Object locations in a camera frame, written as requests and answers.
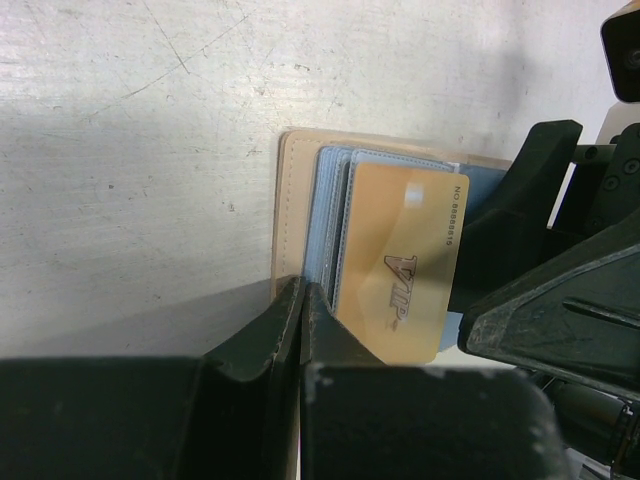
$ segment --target beige leather wallet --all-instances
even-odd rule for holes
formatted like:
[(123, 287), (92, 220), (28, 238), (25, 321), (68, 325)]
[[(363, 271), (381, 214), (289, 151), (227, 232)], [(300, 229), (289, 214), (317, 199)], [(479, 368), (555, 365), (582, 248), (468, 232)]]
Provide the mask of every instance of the beige leather wallet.
[(347, 145), (416, 158), (467, 163), (507, 170), (511, 162), (464, 153), (448, 152), (417, 142), (376, 135), (321, 130), (292, 130), (280, 138), (278, 179), (273, 229), (271, 295), (291, 275), (300, 275), (304, 264), (311, 195), (318, 151), (327, 145)]

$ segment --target gold card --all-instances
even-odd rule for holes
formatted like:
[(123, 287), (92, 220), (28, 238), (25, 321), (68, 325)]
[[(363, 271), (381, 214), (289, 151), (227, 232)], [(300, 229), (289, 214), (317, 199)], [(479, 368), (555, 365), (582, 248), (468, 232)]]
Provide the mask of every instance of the gold card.
[(385, 363), (438, 352), (468, 191), (465, 175), (356, 167), (336, 313)]

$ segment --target black mechanical part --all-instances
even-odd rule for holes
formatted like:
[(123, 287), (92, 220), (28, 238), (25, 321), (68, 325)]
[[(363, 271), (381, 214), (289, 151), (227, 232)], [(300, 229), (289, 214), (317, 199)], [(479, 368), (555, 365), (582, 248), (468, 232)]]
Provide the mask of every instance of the black mechanical part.
[(616, 145), (576, 147), (571, 159), (575, 168), (553, 224), (555, 231), (572, 232), (583, 240), (602, 230), (604, 220), (588, 216), (615, 149)]
[(616, 474), (640, 477), (637, 405), (583, 385), (554, 381), (545, 393), (564, 441)]
[(204, 356), (185, 478), (282, 479), (293, 468), (305, 286), (289, 280), (262, 315)]
[(538, 372), (537, 370), (528, 370), (526, 368), (517, 368), (516, 371), (520, 371), (522, 372), (524, 375), (529, 377), (529, 381), (531, 383), (533, 383), (536, 387), (538, 387), (540, 390), (543, 390), (545, 388), (547, 388), (549, 385), (551, 385), (554, 381), (556, 381), (556, 378), (551, 376), (551, 375), (547, 375), (546, 373), (542, 373), (542, 372)]
[(301, 364), (384, 365), (333, 316), (324, 290), (311, 283), (302, 311)]
[(640, 5), (630, 4), (604, 22), (602, 43), (611, 83), (623, 102), (640, 102)]
[(548, 400), (510, 371), (311, 364), (305, 480), (568, 479)]
[(624, 129), (604, 178), (594, 191), (585, 225), (589, 235), (615, 225), (640, 207), (640, 123)]
[(284, 478), (304, 288), (201, 358), (0, 361), (0, 478)]
[(467, 311), (464, 352), (640, 400), (640, 209)]
[(582, 126), (535, 125), (498, 188), (465, 219), (449, 310), (469, 306), (538, 265), (547, 223)]
[(544, 242), (540, 248), (538, 263), (544, 263), (553, 257), (560, 255), (574, 245), (584, 240), (583, 235), (565, 232), (556, 228), (549, 228), (544, 237)]

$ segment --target wallet stitching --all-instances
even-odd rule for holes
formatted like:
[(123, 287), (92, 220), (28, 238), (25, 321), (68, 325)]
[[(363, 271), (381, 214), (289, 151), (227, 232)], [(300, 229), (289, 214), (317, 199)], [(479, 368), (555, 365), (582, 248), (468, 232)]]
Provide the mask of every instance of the wallet stitching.
[(381, 153), (381, 152), (376, 152), (376, 151), (372, 151), (372, 150), (368, 150), (368, 149), (361, 149), (361, 150), (366, 150), (367, 155), (373, 155), (373, 156), (376, 156), (376, 157), (391, 158), (391, 159), (397, 159), (398, 157), (402, 157), (403, 161), (415, 163), (416, 165), (424, 165), (423, 162), (434, 162), (436, 164), (441, 163), (441, 164), (453, 165), (454, 166), (454, 170), (450, 170), (450, 169), (446, 168), (444, 165), (434, 165), (435, 169), (442, 170), (443, 172), (448, 172), (448, 173), (455, 173), (455, 166), (459, 165), (459, 164), (456, 164), (456, 162), (447, 162), (447, 161), (443, 161), (443, 160), (435, 160), (435, 159), (429, 159), (429, 158), (411, 158), (411, 157), (405, 156), (405, 155), (397, 155), (397, 154), (394, 155), (394, 154), (389, 154), (389, 153)]
[(285, 272), (285, 263), (286, 263), (286, 258), (287, 258), (287, 241), (288, 241), (288, 236), (289, 236), (289, 204), (291, 201), (291, 179), (292, 179), (292, 175), (293, 175), (293, 166), (294, 166), (294, 155), (293, 152), (295, 150), (296, 145), (299, 142), (303, 142), (303, 143), (317, 143), (317, 144), (321, 144), (322, 141), (321, 140), (302, 140), (302, 139), (297, 139), (294, 140), (291, 143), (291, 150), (289, 153), (289, 162), (288, 162), (288, 168), (289, 168), (289, 174), (287, 175), (287, 195), (285, 198), (285, 210), (284, 210), (284, 241), (282, 244), (282, 275), (284, 275)]

